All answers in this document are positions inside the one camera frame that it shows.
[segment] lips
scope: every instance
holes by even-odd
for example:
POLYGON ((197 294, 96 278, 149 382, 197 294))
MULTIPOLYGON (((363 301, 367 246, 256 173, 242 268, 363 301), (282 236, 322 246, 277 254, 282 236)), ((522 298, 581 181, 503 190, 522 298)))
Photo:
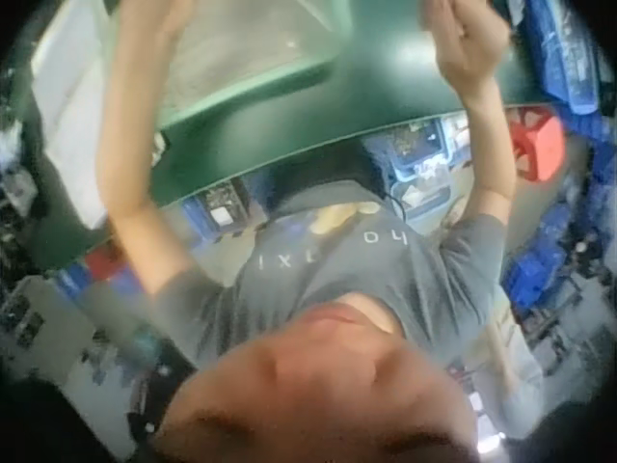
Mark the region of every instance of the lips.
POLYGON ((303 323, 315 323, 323 320, 333 320, 355 325, 366 323, 366 317, 358 310, 346 304, 335 302, 309 309, 301 317, 303 323))

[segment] person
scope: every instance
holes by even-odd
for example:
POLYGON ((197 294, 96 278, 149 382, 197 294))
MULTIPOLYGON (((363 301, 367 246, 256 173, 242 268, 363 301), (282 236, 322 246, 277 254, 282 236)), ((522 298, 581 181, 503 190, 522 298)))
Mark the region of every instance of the person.
POLYGON ((302 188, 274 188, 271 220, 223 288, 148 196, 157 107, 194 2, 122 0, 98 187, 153 317, 200 368, 146 461, 477 460, 475 415, 443 367, 491 317, 516 189, 494 77, 510 31, 482 0, 425 7, 441 74, 469 117, 475 180, 462 220, 433 246, 353 157, 348 177, 331 159, 326 181, 296 171, 302 188))

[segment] cable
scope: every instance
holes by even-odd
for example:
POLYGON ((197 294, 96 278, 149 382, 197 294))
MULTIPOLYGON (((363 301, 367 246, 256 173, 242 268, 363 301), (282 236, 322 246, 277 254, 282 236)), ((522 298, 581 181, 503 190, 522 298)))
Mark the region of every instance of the cable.
POLYGON ((386 198, 390 198, 401 210, 401 214, 403 217, 403 222, 407 223, 407 212, 405 211, 405 207, 403 207, 403 203, 397 198, 394 198, 390 193, 386 193, 386 198))

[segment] transparent lid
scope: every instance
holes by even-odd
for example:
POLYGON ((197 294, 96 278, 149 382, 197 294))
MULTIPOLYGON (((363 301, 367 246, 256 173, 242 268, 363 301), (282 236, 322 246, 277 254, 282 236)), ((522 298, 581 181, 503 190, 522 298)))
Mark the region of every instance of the transparent lid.
POLYGON ((200 0, 167 83, 163 122, 334 57, 341 0, 200 0))

